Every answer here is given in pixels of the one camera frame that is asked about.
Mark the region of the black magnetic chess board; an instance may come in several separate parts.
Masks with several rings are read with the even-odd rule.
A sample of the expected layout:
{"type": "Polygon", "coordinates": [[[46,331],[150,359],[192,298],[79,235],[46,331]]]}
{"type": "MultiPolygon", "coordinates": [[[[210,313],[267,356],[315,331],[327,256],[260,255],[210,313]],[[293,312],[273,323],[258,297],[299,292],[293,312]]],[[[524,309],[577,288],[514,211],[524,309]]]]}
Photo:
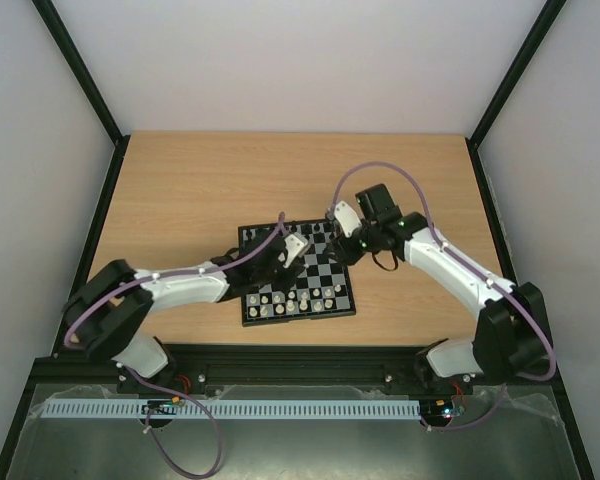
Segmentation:
{"type": "Polygon", "coordinates": [[[354,315],[356,306],[348,268],[327,254],[327,245],[334,237],[334,228],[323,219],[291,221],[285,228],[303,235],[309,241],[309,250],[304,255],[305,270],[287,293],[266,285],[257,293],[244,296],[241,300],[242,325],[251,327],[354,315]],[[340,293],[334,292],[336,284],[342,285],[340,293]],[[304,312],[299,309],[303,293],[308,296],[308,309],[304,312]],[[256,305],[249,304],[251,296],[258,297],[256,305]],[[262,296],[269,297],[268,304],[260,302],[262,296]],[[288,300],[293,300],[296,304],[293,313],[286,310],[288,300]]]}

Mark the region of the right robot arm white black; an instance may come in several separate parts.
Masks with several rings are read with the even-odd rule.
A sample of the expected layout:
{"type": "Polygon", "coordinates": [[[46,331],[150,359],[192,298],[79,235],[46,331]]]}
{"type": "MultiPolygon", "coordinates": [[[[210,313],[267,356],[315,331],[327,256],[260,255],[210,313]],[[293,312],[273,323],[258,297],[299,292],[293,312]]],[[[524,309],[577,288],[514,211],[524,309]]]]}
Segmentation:
{"type": "Polygon", "coordinates": [[[514,377],[545,381],[556,371],[546,307],[530,282],[518,285],[472,260],[434,227],[425,215],[405,215],[387,187],[378,184],[327,211],[336,236],[330,254],[352,266],[364,255],[386,251],[394,263],[407,263],[436,280],[476,321],[465,339],[442,339],[421,350],[414,370],[418,384],[435,392],[452,377],[481,376],[491,383],[514,377]]]}

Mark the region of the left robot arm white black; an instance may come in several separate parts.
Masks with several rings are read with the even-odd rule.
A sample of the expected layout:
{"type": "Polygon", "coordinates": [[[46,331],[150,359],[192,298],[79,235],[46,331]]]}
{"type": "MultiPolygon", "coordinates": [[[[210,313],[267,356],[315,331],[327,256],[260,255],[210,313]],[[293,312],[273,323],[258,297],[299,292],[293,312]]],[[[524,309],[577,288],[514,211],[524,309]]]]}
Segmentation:
{"type": "Polygon", "coordinates": [[[65,304],[64,346],[93,362],[112,360],[144,379],[173,363],[159,340],[140,331],[152,313],[197,303],[221,303],[255,294],[265,285],[289,290],[305,269],[309,241],[297,233],[263,233],[202,264],[162,271],[114,260],[65,304]]]}

